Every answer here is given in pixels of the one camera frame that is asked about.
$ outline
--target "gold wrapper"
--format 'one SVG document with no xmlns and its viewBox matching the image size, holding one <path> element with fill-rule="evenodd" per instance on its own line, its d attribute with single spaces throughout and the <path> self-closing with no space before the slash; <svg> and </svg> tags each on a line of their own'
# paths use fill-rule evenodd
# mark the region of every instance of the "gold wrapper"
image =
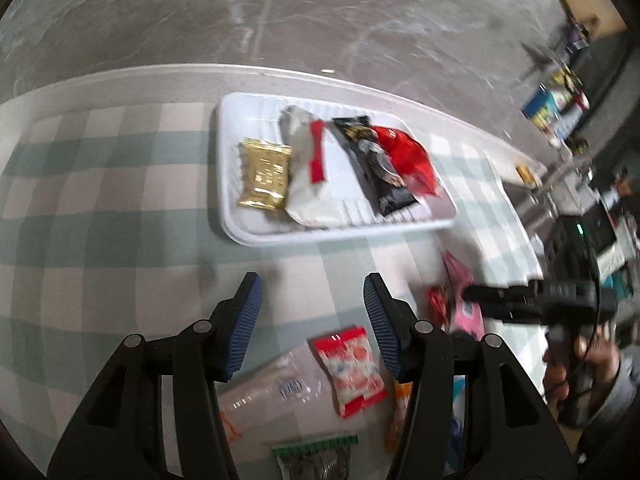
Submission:
<svg viewBox="0 0 640 480">
<path fill-rule="evenodd" d="M 287 194 L 291 147 L 259 139 L 244 139 L 242 145 L 249 156 L 249 168 L 247 192 L 238 203 L 273 211 L 282 205 Z"/>
</svg>

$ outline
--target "tray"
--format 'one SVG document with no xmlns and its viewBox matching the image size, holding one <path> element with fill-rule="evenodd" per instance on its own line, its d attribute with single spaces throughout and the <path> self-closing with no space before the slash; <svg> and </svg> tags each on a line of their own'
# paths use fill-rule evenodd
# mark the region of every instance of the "tray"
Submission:
<svg viewBox="0 0 640 480">
<path fill-rule="evenodd" d="M 426 205 L 414 204 L 384 218 L 367 200 L 350 204 L 348 227 L 307 228 L 291 220 L 284 211 L 263 211 L 238 205 L 244 191 L 242 180 L 245 137 L 282 143 L 278 118 L 284 108 L 300 106 L 327 121 L 333 117 L 368 115 L 374 124 L 411 132 L 399 118 L 379 112 L 314 99 L 298 99 L 236 92 L 225 95 L 218 107 L 218 203 L 225 233 L 239 244 L 264 246 L 339 240 L 406 231 L 448 228 L 458 212 L 446 186 L 436 173 L 440 195 L 428 197 Z"/>
</svg>

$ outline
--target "red and white candy wrapper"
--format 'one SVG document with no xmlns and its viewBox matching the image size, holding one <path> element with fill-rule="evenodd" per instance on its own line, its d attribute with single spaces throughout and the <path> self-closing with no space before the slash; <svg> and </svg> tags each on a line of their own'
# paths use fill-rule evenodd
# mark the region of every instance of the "red and white candy wrapper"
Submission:
<svg viewBox="0 0 640 480">
<path fill-rule="evenodd" d="M 334 382 L 342 418 L 355 415 L 386 397 L 385 383 L 363 327 L 316 339 L 312 345 Z"/>
</svg>

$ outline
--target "checkered tablecloth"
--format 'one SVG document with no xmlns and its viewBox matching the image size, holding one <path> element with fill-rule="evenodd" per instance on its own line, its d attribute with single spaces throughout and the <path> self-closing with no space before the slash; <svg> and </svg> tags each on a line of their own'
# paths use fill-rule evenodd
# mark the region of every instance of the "checkered tablecloth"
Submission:
<svg viewBox="0 0 640 480">
<path fill-rule="evenodd" d="M 460 209 L 451 230 L 275 248 L 234 243 L 216 209 L 214 107 L 148 104 L 46 118 L 25 131 L 0 177 L 0 418 L 43 470 L 124 336 L 180 332 L 231 297 L 249 270 L 263 276 L 264 301 L 242 371 L 350 324 L 365 326 L 377 348 L 364 276 L 382 273 L 396 298 L 421 309 L 426 287 L 443 276 L 440 246 L 488 283 L 540 273 L 486 157 L 427 132 L 413 133 Z M 540 330 L 498 330 L 539 383 Z M 269 451 L 278 440 L 354 430 L 351 478 L 384 478 L 392 409 L 391 396 L 347 421 L 330 403 L 300 409 L 233 444 L 240 475 L 278 478 Z M 175 470 L 169 417 L 165 424 Z"/>
</svg>

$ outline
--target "red snack package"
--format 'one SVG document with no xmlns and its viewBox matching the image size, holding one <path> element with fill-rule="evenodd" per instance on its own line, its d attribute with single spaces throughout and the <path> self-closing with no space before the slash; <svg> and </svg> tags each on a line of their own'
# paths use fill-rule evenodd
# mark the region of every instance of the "red snack package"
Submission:
<svg viewBox="0 0 640 480">
<path fill-rule="evenodd" d="M 334 382 L 342 418 L 355 415 L 386 397 L 385 383 L 363 327 L 348 328 L 317 339 L 312 345 Z"/>
<path fill-rule="evenodd" d="M 449 329 L 449 313 L 447 306 L 449 305 L 449 295 L 444 285 L 432 286 L 427 291 L 427 299 L 429 301 L 429 321 L 434 326 L 441 328 L 444 332 Z"/>
<path fill-rule="evenodd" d="M 420 142 L 396 128 L 372 126 L 380 146 L 414 196 L 436 195 L 436 180 L 427 152 Z"/>
</svg>

